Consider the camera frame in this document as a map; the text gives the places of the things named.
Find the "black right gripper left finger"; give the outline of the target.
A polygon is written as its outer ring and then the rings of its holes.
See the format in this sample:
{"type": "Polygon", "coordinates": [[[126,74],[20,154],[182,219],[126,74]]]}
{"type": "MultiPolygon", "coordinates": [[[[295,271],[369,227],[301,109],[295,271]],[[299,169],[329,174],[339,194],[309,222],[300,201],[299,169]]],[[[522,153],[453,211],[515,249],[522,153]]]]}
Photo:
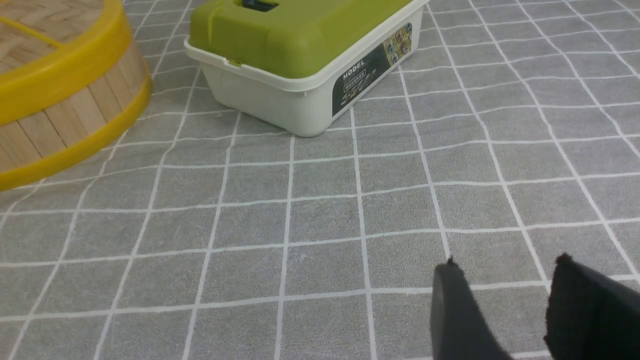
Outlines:
{"type": "Polygon", "coordinates": [[[430,341],[435,360],[511,360],[500,346],[452,257],[435,266],[430,303],[430,341]]]}

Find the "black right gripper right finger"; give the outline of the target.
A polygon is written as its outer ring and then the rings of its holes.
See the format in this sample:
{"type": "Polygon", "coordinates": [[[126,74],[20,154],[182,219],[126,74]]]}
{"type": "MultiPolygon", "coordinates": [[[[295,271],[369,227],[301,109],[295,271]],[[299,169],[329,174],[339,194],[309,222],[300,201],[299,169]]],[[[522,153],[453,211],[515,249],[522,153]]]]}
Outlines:
{"type": "Polygon", "coordinates": [[[640,357],[640,294],[567,253],[556,259],[545,323],[555,360],[640,357]]]}

